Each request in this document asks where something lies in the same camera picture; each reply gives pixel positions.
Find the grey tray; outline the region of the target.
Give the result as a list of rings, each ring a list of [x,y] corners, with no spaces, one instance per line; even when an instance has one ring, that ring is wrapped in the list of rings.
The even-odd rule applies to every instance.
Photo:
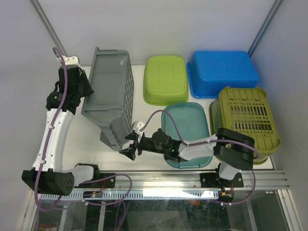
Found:
[[[96,48],[89,82],[94,92],[85,97],[81,113],[100,128],[101,142],[119,151],[132,125],[134,78],[129,52]]]

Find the teal translucent tub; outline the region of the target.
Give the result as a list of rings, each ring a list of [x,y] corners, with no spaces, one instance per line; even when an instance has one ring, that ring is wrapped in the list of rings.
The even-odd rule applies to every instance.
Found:
[[[174,103],[165,108],[175,121],[162,113],[161,129],[174,140],[180,140],[174,125],[177,126],[181,137],[186,141],[194,141],[209,137],[207,118],[203,107],[198,103]]]

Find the lime green shallow tub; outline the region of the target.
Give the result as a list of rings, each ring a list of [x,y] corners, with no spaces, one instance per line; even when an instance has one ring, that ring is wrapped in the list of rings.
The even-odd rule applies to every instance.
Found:
[[[148,59],[143,77],[143,99],[156,106],[186,102],[189,98],[185,61],[176,55]]]

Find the blue plastic tub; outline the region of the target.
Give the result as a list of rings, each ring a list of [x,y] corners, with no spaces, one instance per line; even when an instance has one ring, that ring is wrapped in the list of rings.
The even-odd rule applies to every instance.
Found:
[[[255,88],[257,71],[245,51],[196,51],[186,64],[190,93],[216,98],[225,87]]]

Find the olive green slotted basket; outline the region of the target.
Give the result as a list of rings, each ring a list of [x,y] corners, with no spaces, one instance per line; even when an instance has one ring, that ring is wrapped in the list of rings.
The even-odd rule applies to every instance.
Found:
[[[228,128],[252,137],[260,153],[254,160],[255,165],[266,162],[281,144],[267,93],[259,87],[225,87],[209,107],[209,121],[212,134],[219,128]]]

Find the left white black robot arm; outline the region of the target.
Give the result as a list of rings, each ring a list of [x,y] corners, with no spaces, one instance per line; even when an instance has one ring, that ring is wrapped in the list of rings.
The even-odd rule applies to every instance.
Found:
[[[93,94],[86,73],[76,64],[60,67],[59,80],[47,97],[47,119],[38,156],[22,180],[39,194],[68,196],[82,183],[99,185],[101,176],[96,164],[77,164],[63,170],[63,153],[69,127],[81,98]]]

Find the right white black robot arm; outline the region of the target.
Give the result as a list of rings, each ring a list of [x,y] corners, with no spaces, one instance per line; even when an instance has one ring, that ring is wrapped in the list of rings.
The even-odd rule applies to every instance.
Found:
[[[192,143],[174,140],[161,129],[150,138],[138,130],[125,138],[132,143],[119,153],[131,160],[135,160],[143,151],[162,154],[166,161],[175,164],[203,157],[216,157],[220,160],[220,164],[214,173],[205,177],[208,187],[232,187],[240,171],[253,169],[255,140],[227,128],[220,128],[216,134]]]

